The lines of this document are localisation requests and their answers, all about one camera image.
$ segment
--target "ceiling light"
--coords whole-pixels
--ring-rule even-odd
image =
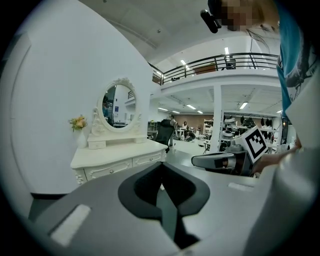
[[[195,107],[193,107],[193,106],[191,106],[191,105],[186,105],[186,106],[189,107],[190,109],[193,109],[193,110],[196,109]]]
[[[242,104],[242,106],[240,107],[240,109],[241,109],[241,110],[244,109],[247,104],[248,104],[248,102],[244,102],[244,103]]]

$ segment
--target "vase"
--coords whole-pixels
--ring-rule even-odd
[[[87,138],[86,138],[83,130],[80,130],[78,132],[76,143],[77,143],[79,149],[84,149],[85,147],[87,147]]]

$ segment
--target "ornate mirror frame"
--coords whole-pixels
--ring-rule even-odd
[[[101,92],[101,94],[99,96],[99,100],[97,102],[97,107],[95,107],[93,110],[94,119],[93,119],[93,124],[92,124],[92,129],[91,129],[91,132],[93,135],[99,136],[99,135],[101,135],[101,133],[105,132],[106,129],[108,129],[109,131],[112,131],[114,133],[128,132],[135,126],[135,124],[137,124],[137,122],[140,118],[139,110],[137,109],[137,104],[135,104],[134,118],[127,126],[122,127],[122,128],[115,128],[115,127],[112,127],[106,121],[105,116],[102,111],[102,103],[104,100],[105,93],[110,88],[112,88],[114,86],[125,86],[125,87],[129,88],[133,93],[135,102],[138,102],[138,100],[139,100],[137,93],[136,93],[136,90],[128,78],[126,78],[126,77],[119,78],[117,80],[114,80],[110,84],[108,84],[108,86],[105,89],[103,89],[103,91]]]

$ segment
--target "person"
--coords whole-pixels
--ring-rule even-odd
[[[105,118],[107,118],[108,117],[108,106],[107,106],[107,102],[103,102],[102,103],[102,113],[103,113],[103,116],[105,117]]]
[[[268,31],[265,25],[269,25],[275,33],[279,33],[280,56],[276,69],[281,84],[282,116],[286,117],[287,108],[319,67],[314,47],[304,37],[295,18],[277,0],[208,0],[211,13],[215,13],[217,2],[221,4],[221,23],[229,30],[247,31],[253,39],[265,45],[263,38],[252,32],[251,28],[260,27]],[[301,147],[296,136],[295,147],[281,154],[264,154],[254,165],[252,173],[261,173],[266,166],[278,164],[286,155]]]
[[[184,121],[184,122],[183,122],[183,125],[182,125],[182,130],[184,130],[184,131],[183,131],[184,137],[187,137],[187,127],[188,127],[187,121]]]
[[[187,125],[187,121],[184,121],[184,122],[183,122],[183,125],[182,125],[182,129],[186,130],[186,129],[187,129],[187,126],[188,126],[188,125]]]
[[[214,127],[212,126],[212,122],[209,123],[209,130],[208,130],[208,140],[211,140],[212,132],[214,131]]]
[[[177,122],[173,115],[170,116],[170,125],[174,127],[175,135],[178,137]],[[171,134],[169,147],[173,147],[173,145],[174,145],[174,133]]]
[[[184,141],[190,142],[190,141],[193,141],[195,138],[196,138],[196,135],[192,131],[189,131],[188,136],[184,139]]]

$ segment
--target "ceiling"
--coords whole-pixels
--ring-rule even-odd
[[[280,87],[254,86],[254,85],[223,85],[221,87],[222,109],[225,112],[261,113],[277,115],[282,109],[282,93]],[[197,113],[197,110],[205,114],[214,111],[214,89],[197,88],[180,91],[167,97],[159,98],[159,107],[169,111],[183,113]],[[240,106],[248,102],[243,110]]]
[[[180,52],[187,55],[184,59],[192,60],[199,59],[194,56],[195,54],[216,55],[216,52],[222,51],[220,47],[222,39],[237,37],[228,44],[234,45],[230,48],[240,48],[243,45],[243,38],[247,37],[243,32],[230,32],[225,27],[222,27],[217,34],[212,34],[200,17],[200,11],[208,9],[208,0],[80,0],[80,2],[110,22],[153,65]],[[275,34],[263,34],[263,36],[278,37]],[[178,61],[175,57],[173,59],[174,67],[180,64],[177,63],[180,61],[179,58]]]
[[[228,47],[230,54],[245,53],[250,51],[250,46],[251,38],[246,35],[211,40],[182,50],[164,59],[155,66],[161,71],[166,72],[181,66],[181,60],[189,63],[211,56],[226,54],[226,47]]]
[[[115,26],[143,56],[182,28],[203,22],[207,0],[80,0]]]

